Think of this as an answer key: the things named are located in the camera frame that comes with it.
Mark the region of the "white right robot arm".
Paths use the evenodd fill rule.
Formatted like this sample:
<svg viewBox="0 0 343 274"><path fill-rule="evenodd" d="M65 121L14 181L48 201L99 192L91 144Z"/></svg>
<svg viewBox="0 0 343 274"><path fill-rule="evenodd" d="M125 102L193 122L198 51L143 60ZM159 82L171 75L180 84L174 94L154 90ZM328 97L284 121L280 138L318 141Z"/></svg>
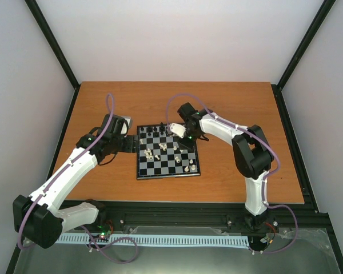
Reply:
<svg viewBox="0 0 343 274"><path fill-rule="evenodd" d="M185 124L172 123L170 131L179 137L183 150L192 151L198 139L207 141L205 134L231 145L236 167L245 179L245 223L248 230L258 230L268 218L266 183L276 157L261 127L239 126L208 109L198 111L190 103L183 104L177 112Z"/></svg>

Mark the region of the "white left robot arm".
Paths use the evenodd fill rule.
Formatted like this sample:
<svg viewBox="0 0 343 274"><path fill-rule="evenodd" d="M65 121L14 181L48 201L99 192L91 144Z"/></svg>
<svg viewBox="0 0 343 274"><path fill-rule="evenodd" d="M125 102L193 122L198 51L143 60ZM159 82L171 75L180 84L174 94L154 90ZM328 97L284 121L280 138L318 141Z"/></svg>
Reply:
<svg viewBox="0 0 343 274"><path fill-rule="evenodd" d="M42 186L13 201L14 229L20 238L49 248L69 230L87 224L99 230L107 225L105 206L98 201L87 199L65 209L60 206L108 155L134 152L133 136L128 134L131 123L127 116L105 115L102 125L80 138L68 159Z"/></svg>

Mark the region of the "black and grey chessboard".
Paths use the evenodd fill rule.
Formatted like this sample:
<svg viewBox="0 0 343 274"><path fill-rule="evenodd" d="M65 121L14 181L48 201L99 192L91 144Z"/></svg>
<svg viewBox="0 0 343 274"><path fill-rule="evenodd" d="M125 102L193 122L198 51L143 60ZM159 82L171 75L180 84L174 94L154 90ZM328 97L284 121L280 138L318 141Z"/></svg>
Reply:
<svg viewBox="0 0 343 274"><path fill-rule="evenodd" d="M137 179L162 179L188 176L200 176L200 161L198 158L197 144L194 150L182 150L179 148L177 135L167 132L166 125L149 124L137 127L138 141L145 139L145 143L139 141L137 147ZM180 163L175 162L178 156Z"/></svg>

